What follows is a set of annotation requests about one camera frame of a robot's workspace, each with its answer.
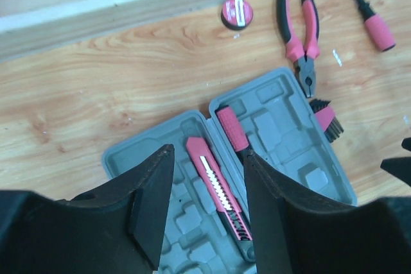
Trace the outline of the grey plastic tool case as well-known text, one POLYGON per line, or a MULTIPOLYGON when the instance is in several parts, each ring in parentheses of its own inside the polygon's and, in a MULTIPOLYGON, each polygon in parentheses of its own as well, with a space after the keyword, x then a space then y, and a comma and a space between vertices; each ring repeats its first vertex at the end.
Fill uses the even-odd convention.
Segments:
POLYGON ((243 167, 216 111, 231 107, 250 147, 278 171, 343 203, 357 197, 314 110, 291 70, 278 68, 241 85, 209 104, 209 117, 188 110, 110 147, 102 156, 114 178, 140 164, 164 144, 175 148, 170 205, 160 273, 255 273, 224 227, 206 184, 186 150, 189 137, 208 143, 233 195, 247 209, 243 167))

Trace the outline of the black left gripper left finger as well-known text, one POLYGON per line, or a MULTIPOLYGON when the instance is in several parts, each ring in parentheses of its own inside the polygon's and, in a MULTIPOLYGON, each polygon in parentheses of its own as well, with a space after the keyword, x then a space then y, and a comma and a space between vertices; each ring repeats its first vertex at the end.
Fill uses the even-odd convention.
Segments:
POLYGON ((72 200, 1 191, 2 273, 152 273, 159 268, 175 149, 72 200))

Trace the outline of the pink black utility knife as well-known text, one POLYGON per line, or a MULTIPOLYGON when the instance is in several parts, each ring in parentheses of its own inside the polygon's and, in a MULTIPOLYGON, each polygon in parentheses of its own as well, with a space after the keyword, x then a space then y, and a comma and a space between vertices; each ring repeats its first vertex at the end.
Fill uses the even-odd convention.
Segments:
POLYGON ((249 220, 233 195, 206 140, 201 137, 188 137, 186 149, 214 201, 225 229, 231 235, 241 256, 247 262, 255 262, 249 220))

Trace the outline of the pink black screwdriver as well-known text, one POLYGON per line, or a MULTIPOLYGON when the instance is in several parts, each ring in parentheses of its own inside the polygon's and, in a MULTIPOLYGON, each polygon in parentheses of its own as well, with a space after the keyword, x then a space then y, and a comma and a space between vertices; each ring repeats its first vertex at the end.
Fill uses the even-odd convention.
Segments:
POLYGON ((216 111, 216 115, 235 154, 240 162, 243 163, 246 152, 251 150, 252 147, 234 110, 230 106, 226 106, 219 108, 216 111))
POLYGON ((355 0, 365 30, 378 51, 385 52, 396 46, 396 40, 386 22, 366 0, 355 0))

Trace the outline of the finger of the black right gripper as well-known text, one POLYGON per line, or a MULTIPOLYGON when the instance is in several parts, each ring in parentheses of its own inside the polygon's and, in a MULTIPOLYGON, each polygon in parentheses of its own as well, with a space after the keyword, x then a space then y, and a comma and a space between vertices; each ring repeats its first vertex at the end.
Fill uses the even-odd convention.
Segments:
POLYGON ((387 158, 381 162, 380 167, 411 186, 411 157, 387 158))
POLYGON ((407 151, 411 151, 411 137, 403 139, 401 147, 407 151))

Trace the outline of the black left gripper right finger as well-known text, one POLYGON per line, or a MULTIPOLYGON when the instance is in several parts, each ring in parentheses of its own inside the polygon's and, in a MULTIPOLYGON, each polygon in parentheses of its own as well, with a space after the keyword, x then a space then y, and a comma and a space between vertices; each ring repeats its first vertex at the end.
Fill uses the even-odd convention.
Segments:
POLYGON ((243 157, 258 273, 409 273, 410 198, 354 207, 243 157))

